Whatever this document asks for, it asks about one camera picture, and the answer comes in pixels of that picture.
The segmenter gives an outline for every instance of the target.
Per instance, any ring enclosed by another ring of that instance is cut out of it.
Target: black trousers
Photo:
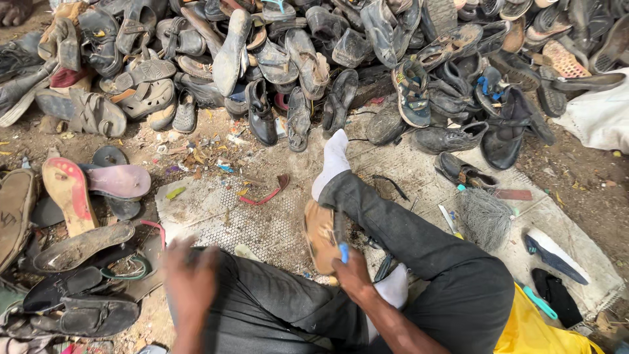
[[[428,288],[403,314],[452,353],[491,353],[509,317],[513,279],[476,245],[383,200],[346,171],[319,203],[343,210]],[[221,252],[220,289],[204,330],[206,353],[325,353],[290,328],[329,338],[336,352],[390,353],[369,344],[365,314],[338,287],[319,285],[264,263]]]

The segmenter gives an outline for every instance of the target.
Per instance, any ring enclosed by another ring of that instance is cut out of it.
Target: yellow plastic bag
[[[535,305],[515,284],[513,307],[494,354],[604,354],[598,345],[575,332],[549,326]]]

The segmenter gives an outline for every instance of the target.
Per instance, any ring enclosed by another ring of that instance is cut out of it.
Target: white sock
[[[407,267],[402,263],[393,269],[391,274],[382,281],[374,284],[378,294],[391,306],[402,308],[408,300],[408,280],[406,279]],[[367,334],[369,343],[378,336],[376,327],[367,316]]]
[[[336,175],[350,168],[350,163],[345,157],[347,149],[347,135],[343,129],[337,130],[328,140],[323,148],[323,170],[314,179],[311,194],[315,201],[319,201],[319,195],[323,191],[323,187]]]

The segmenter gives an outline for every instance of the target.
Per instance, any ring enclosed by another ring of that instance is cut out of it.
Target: dirt ground
[[[0,43],[50,24],[51,16],[46,12],[50,10],[47,1],[35,1],[33,8],[33,16],[24,25],[0,29]],[[40,132],[42,118],[43,113],[36,105],[32,105],[17,123],[0,129],[0,142],[9,142],[0,146],[0,151],[11,153],[0,154],[2,169],[20,168],[26,156],[32,168],[39,172],[51,147],[56,147],[61,156],[77,163],[89,163],[98,147],[107,144],[117,146],[128,156],[131,164],[140,165],[151,174],[153,187],[143,198],[143,217],[153,221],[157,221],[153,200],[157,187],[194,174],[171,171],[170,168],[179,163],[186,165],[186,154],[157,154],[158,146],[165,144],[169,149],[175,149],[189,141],[198,145],[203,139],[220,137],[221,140],[216,144],[199,149],[207,157],[204,166],[208,169],[200,170],[202,174],[221,174],[220,169],[214,166],[218,158],[236,162],[247,157],[251,151],[262,148],[246,129],[240,138],[251,144],[237,146],[227,141],[227,134],[239,132],[245,126],[234,127],[224,109],[199,110],[197,129],[190,136],[169,134],[168,131],[154,132],[146,122],[141,121],[131,122],[125,136],[120,139],[89,134],[75,134],[64,139],[65,135]],[[552,123],[550,126],[557,136],[557,143],[548,147],[534,137],[526,137],[516,168],[537,186],[548,190],[563,211],[608,255],[626,281],[629,278],[629,158],[616,157],[610,151],[585,148],[562,127]],[[242,167],[243,172],[246,172],[246,164]],[[262,183],[260,187],[272,189],[274,183],[271,180],[268,186]],[[625,321],[629,317],[629,302],[621,299],[610,311],[614,317]],[[151,343],[171,348],[174,338],[165,291],[160,287],[142,301],[139,320],[111,340],[114,341],[114,352],[122,354],[133,353]]]

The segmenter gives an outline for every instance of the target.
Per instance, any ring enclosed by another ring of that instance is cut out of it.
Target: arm
[[[365,257],[356,249],[350,248],[347,264],[334,259],[332,266],[341,288],[367,314],[394,354],[449,353],[378,294],[367,273]]]
[[[165,285],[179,318],[173,354],[200,354],[207,313],[216,297],[218,248],[208,247],[189,262],[194,239],[173,240],[165,253]]]

